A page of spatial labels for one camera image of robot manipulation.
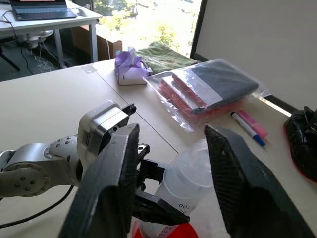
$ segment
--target blue marker cap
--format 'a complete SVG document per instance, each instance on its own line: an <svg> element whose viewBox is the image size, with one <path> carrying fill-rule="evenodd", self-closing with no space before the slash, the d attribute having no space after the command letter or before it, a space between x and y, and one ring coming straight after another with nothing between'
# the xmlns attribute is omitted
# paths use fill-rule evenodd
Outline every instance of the blue marker cap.
<svg viewBox="0 0 317 238"><path fill-rule="evenodd" d="M253 136L253 139L256 140L261 146L265 146L265 142L259 137L259 135Z"/></svg>

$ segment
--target plastic bag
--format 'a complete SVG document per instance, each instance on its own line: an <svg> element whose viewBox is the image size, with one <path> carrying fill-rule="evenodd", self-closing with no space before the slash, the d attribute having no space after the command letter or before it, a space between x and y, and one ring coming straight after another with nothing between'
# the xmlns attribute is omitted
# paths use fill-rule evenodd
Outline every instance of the plastic bag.
<svg viewBox="0 0 317 238"><path fill-rule="evenodd" d="M266 86L224 59L160 73L145 80L188 132L215 116L270 95Z"/></svg>
<svg viewBox="0 0 317 238"><path fill-rule="evenodd" d="M144 77L151 75L151 68L146 68L135 49L129 47L115 57L115 74L119 85L146 84Z"/></svg>

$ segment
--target laptop screen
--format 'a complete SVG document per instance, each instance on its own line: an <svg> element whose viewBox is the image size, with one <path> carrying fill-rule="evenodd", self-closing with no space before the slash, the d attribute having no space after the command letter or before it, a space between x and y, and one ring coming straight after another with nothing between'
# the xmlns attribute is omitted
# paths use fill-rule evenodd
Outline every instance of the laptop screen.
<svg viewBox="0 0 317 238"><path fill-rule="evenodd" d="M55 0L20 0L20 1L27 1L27 2L37 2L37 1L41 1L41 2L43 2L43 1L55 1Z"/></svg>

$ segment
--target red bottle cap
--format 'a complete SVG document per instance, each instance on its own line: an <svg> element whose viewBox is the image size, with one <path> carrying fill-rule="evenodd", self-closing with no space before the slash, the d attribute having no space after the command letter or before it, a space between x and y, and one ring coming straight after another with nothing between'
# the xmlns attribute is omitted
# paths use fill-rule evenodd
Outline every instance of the red bottle cap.
<svg viewBox="0 0 317 238"><path fill-rule="evenodd" d="M143 238L138 228L133 238ZM194 228L189 223L179 225L168 238L198 238L198 235Z"/></svg>

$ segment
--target purple tissue box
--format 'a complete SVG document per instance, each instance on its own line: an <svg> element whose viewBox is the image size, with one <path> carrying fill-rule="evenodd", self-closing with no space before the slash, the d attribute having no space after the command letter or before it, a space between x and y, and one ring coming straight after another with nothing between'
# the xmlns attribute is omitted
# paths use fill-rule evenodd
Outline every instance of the purple tissue box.
<svg viewBox="0 0 317 238"><path fill-rule="evenodd" d="M150 76L151 70L146 69L140 56L133 56L129 51L123 51L115 57L115 74L119 85L146 84L143 80Z"/></svg>

